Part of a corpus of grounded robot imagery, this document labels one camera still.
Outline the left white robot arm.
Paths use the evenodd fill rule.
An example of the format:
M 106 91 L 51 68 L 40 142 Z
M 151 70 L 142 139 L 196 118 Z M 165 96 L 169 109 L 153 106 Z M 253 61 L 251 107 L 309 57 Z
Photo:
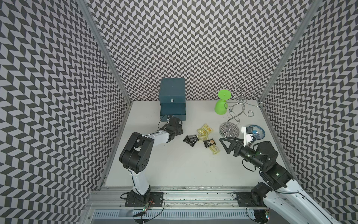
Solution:
M 154 147 L 172 141 L 183 134 L 183 122 L 179 118 L 170 116 L 167 123 L 157 131 L 142 135 L 138 132 L 131 134 L 119 161 L 127 169 L 132 179 L 131 195 L 140 201 L 147 201 L 150 196 L 150 185 L 143 173 L 148 165 Z

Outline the black cookie packet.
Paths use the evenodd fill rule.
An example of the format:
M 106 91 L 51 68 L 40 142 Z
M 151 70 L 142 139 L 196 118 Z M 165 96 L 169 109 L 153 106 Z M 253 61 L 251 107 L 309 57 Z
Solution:
M 216 144 L 215 141 L 213 140 L 213 138 L 211 138 L 209 140 L 204 140 L 203 143 L 204 143 L 205 148 L 209 148 L 212 145 Z

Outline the dark teal drawer box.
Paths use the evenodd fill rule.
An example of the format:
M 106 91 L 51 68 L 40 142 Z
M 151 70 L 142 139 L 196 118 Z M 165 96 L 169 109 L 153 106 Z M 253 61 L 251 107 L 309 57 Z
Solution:
M 161 121 L 167 121 L 169 116 L 186 120 L 186 88 L 183 77 L 161 79 L 158 97 Z

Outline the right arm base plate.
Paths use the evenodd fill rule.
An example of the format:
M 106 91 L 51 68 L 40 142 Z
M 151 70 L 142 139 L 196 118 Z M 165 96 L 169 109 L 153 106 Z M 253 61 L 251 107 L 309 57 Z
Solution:
M 239 207 L 266 207 L 263 197 L 253 192 L 234 192 L 232 197 L 238 202 Z

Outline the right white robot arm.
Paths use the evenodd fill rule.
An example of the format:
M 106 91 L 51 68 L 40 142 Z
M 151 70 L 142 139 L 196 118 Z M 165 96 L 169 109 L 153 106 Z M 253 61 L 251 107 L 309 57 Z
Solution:
M 220 138 L 220 143 L 227 154 L 242 157 L 259 169 L 262 182 L 251 190 L 254 206 L 270 208 L 291 224 L 338 223 L 276 162 L 278 152 L 270 141 L 248 147 L 242 139 L 229 137 Z

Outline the black cookie packet barcode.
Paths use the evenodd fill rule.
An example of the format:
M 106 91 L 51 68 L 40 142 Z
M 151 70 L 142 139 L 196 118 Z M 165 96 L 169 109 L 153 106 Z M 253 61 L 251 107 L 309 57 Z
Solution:
M 195 134 L 194 135 L 187 135 L 183 140 L 183 142 L 187 143 L 191 147 L 194 147 L 194 145 L 198 141 L 199 141 L 199 138 Z

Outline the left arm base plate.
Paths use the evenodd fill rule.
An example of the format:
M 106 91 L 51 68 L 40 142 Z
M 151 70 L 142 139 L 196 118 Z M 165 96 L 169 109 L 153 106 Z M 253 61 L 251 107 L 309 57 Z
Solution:
M 163 192 L 150 192 L 144 196 L 135 193 L 133 190 L 127 194 L 125 207 L 143 208 L 146 204 L 151 203 L 152 207 L 162 207 L 164 201 Z

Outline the pale yellow cookie packet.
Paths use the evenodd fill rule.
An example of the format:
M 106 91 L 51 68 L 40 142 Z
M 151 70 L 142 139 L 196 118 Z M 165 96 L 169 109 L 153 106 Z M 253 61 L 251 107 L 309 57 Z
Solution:
M 216 145 L 211 145 L 211 146 L 209 147 L 209 149 L 211 150 L 211 152 L 212 152 L 214 155 L 216 155 L 216 154 L 218 154 L 218 153 L 220 152 L 219 148 L 218 148 Z

